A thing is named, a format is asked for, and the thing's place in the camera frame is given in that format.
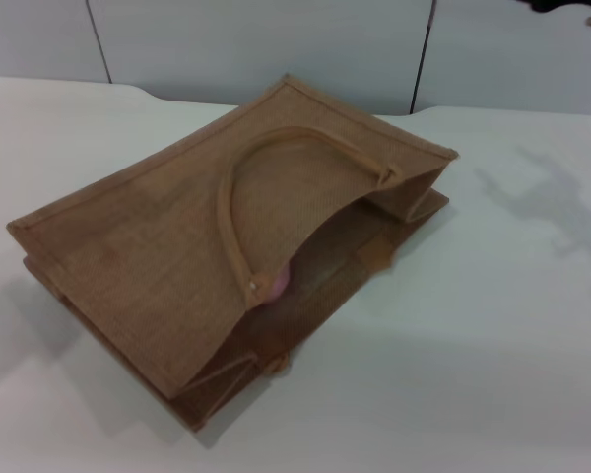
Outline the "brown jute handbag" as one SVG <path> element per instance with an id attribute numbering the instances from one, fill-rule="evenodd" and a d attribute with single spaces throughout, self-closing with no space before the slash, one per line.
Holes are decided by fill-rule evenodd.
<path id="1" fill-rule="evenodd" d="M 455 158 L 285 76 L 7 229 L 40 283 L 196 431 L 389 268 L 447 204 L 434 183 Z"/>

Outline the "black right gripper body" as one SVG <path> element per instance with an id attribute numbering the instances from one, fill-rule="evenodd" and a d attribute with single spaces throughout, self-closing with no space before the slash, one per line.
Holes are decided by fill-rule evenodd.
<path id="1" fill-rule="evenodd" d="M 584 0 L 517 0 L 527 4 L 535 13 L 545 14 L 555 9 L 567 6 L 582 4 Z"/>

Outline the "pink toy peach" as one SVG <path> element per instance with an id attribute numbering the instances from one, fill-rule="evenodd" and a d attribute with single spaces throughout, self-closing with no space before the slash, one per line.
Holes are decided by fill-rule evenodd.
<path id="1" fill-rule="evenodd" d="M 291 280 L 291 267 L 287 264 L 280 272 L 274 284 L 272 286 L 271 291 L 269 292 L 267 299 L 265 302 L 267 304 L 271 304 L 276 299 L 278 299 L 285 291 L 287 286 L 289 285 Z"/>

